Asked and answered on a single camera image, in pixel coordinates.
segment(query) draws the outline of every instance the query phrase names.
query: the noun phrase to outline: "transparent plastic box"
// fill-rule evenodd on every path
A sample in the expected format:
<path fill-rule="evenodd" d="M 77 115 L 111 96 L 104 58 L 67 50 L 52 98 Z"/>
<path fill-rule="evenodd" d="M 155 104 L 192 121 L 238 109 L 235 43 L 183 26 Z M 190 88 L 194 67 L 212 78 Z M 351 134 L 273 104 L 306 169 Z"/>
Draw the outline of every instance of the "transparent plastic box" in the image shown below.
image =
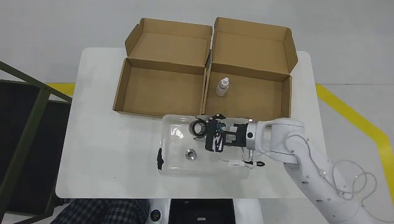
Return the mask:
<path fill-rule="evenodd" d="M 211 177 L 226 176 L 245 178 L 249 168 L 245 166 L 230 167 L 228 160 L 241 160 L 248 157 L 248 150 L 240 147 L 225 146 L 223 152 L 215 153 L 205 150 L 205 143 L 194 140 L 189 132 L 189 124 L 194 116 L 167 114 L 162 120 L 160 147 L 164 164 L 161 174 L 170 175 L 207 175 Z M 194 150 L 196 158 L 190 160 L 186 154 Z"/>

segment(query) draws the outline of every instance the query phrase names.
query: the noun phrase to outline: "black metal frame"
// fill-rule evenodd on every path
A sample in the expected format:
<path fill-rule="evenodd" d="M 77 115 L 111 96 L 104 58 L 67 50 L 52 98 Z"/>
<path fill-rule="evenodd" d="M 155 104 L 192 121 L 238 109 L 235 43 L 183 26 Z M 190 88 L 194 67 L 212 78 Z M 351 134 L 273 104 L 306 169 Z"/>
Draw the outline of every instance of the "black metal frame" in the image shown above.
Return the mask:
<path fill-rule="evenodd" d="M 22 132 L 22 135 L 19 138 L 18 145 L 15 149 L 14 155 L 7 168 L 7 172 L 4 176 L 4 180 L 1 182 L 0 185 L 0 223 L 1 223 L 4 214 L 6 213 L 7 206 L 9 204 L 12 193 L 14 191 L 16 182 L 22 171 L 23 165 L 25 163 L 25 159 L 29 153 L 31 143 L 33 142 L 41 117 L 44 114 L 44 110 L 47 105 L 49 96 L 53 94 L 61 99 L 64 99 L 68 103 L 71 103 L 73 99 L 59 92 L 58 90 L 51 88 L 50 86 L 44 84 L 43 82 L 38 81 L 35 78 L 32 78 L 25 73 L 22 73 L 21 71 L 9 66 L 8 64 L 5 64 L 2 61 L 0 61 L 0 70 L 3 70 L 6 73 L 9 73 L 23 81 L 26 81 L 29 84 L 32 84 L 40 88 L 36 101 L 33 105 L 33 109 L 30 112 L 25 128 Z M 55 195 L 55 185 L 56 183 L 54 183 L 52 194 L 49 199 L 45 214 L 31 217 L 27 220 L 18 223 L 30 224 L 52 216 L 55 207 L 54 198 L 53 198 L 53 196 Z"/>

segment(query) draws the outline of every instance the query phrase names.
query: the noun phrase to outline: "gray floor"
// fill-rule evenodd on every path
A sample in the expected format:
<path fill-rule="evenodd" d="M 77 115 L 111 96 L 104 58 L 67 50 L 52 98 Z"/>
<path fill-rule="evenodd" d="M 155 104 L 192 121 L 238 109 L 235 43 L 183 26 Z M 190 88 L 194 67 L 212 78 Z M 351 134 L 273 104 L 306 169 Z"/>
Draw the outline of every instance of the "gray floor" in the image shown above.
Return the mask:
<path fill-rule="evenodd" d="M 74 82 L 86 47 L 122 47 L 141 17 L 213 25 L 217 16 L 288 26 L 315 80 L 394 141 L 394 0 L 0 0 L 0 59 L 45 82 Z M 328 155 L 378 176 L 367 206 L 394 219 L 375 143 L 320 102 Z M 344 173 L 352 169 L 343 169 Z M 262 199 L 265 223 L 325 223 L 306 199 Z"/>

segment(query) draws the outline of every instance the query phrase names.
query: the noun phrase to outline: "white robotic arm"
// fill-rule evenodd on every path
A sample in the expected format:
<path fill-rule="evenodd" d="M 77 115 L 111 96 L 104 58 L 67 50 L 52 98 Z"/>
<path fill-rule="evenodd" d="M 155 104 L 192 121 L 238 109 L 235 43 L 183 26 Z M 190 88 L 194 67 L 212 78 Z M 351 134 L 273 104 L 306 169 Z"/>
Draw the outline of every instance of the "white robotic arm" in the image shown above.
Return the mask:
<path fill-rule="evenodd" d="M 267 126 L 271 126 L 270 146 L 264 148 Z M 316 151 L 304 132 L 302 122 L 286 118 L 250 122 L 246 131 L 246 147 L 283 162 L 294 183 L 329 223 L 375 223 L 349 192 L 352 186 L 347 184 L 325 154 Z"/>

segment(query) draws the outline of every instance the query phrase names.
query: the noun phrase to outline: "white plastic bottle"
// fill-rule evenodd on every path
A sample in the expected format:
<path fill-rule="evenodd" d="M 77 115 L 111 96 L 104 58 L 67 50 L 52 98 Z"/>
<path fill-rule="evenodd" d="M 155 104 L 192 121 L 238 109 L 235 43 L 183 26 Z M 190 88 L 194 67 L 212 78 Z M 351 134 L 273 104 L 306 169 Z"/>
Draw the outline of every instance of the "white plastic bottle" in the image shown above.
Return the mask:
<path fill-rule="evenodd" d="M 229 85 L 230 82 L 228 81 L 227 77 L 219 81 L 216 87 L 216 95 L 224 96 L 226 94 Z"/>

